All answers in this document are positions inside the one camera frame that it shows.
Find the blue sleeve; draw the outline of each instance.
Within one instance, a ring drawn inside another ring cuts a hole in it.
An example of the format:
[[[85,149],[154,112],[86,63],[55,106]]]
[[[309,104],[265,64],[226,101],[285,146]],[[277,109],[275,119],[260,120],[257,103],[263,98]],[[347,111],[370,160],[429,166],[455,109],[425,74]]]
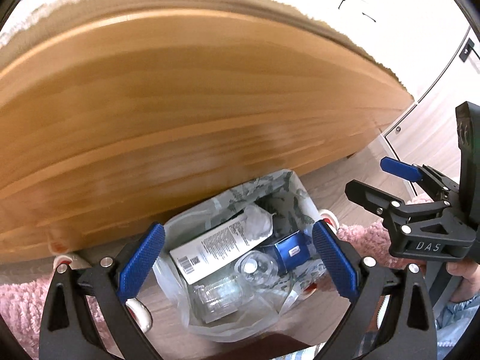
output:
[[[462,337],[479,306],[478,295],[465,302],[447,303],[435,321],[438,360],[442,360]]]

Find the screw head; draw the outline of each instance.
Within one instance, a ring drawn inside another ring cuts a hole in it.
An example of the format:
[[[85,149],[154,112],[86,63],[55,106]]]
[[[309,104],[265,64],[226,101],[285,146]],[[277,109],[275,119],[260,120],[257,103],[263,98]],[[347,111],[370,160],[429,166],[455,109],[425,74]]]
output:
[[[111,257],[104,257],[100,261],[100,265],[104,268],[108,268],[109,266],[111,266],[111,264],[113,264],[113,259]]]
[[[417,274],[419,272],[420,268],[417,264],[409,264],[409,271],[411,273]]]
[[[410,226],[407,226],[407,225],[403,225],[401,229],[402,229],[402,232],[405,234],[410,234],[412,232],[412,229],[410,228]]]
[[[369,267],[373,267],[377,264],[377,262],[375,261],[375,259],[373,257],[370,257],[370,256],[367,256],[363,259],[363,263],[366,265],[366,266],[369,266]]]
[[[60,264],[58,267],[57,267],[57,272],[59,274],[63,274],[67,271],[67,264]]]

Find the finger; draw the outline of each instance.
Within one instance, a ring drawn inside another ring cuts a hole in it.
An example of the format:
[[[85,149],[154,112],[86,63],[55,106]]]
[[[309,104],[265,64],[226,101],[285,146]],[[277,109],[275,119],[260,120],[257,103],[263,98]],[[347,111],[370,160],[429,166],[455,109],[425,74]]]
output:
[[[480,280],[480,265],[471,259],[464,259],[460,262],[448,262],[447,272],[453,276],[462,276],[463,278],[471,280]]]
[[[463,279],[460,286],[455,290],[450,301],[453,303],[465,302],[473,298],[480,290],[480,284],[472,285],[468,280]]]
[[[468,259],[461,262],[449,262],[446,268],[451,275],[464,278],[453,293],[450,299],[452,302],[464,302],[480,291],[480,265],[476,262]]]

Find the white cabinet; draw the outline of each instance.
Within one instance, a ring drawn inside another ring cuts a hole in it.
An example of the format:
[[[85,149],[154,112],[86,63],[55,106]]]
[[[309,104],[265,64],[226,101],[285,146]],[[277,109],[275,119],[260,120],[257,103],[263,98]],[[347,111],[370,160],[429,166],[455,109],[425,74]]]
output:
[[[480,43],[472,30],[468,38],[480,54]],[[460,150],[455,107],[465,101],[480,105],[480,60],[473,52],[465,62],[456,55],[423,100],[385,138],[401,161],[427,164],[457,178]]]
[[[440,76],[469,28],[453,0],[342,1],[332,2],[320,19],[390,68],[415,100]]]

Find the barcode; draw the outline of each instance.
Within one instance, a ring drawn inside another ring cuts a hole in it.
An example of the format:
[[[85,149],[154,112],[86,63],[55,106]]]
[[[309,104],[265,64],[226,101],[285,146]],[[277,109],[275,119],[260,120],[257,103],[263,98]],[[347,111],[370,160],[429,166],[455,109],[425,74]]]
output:
[[[187,275],[191,274],[195,270],[194,267],[192,267],[192,265],[190,264],[190,260],[187,256],[182,257],[181,259],[179,259],[178,262],[180,263],[182,269]]]

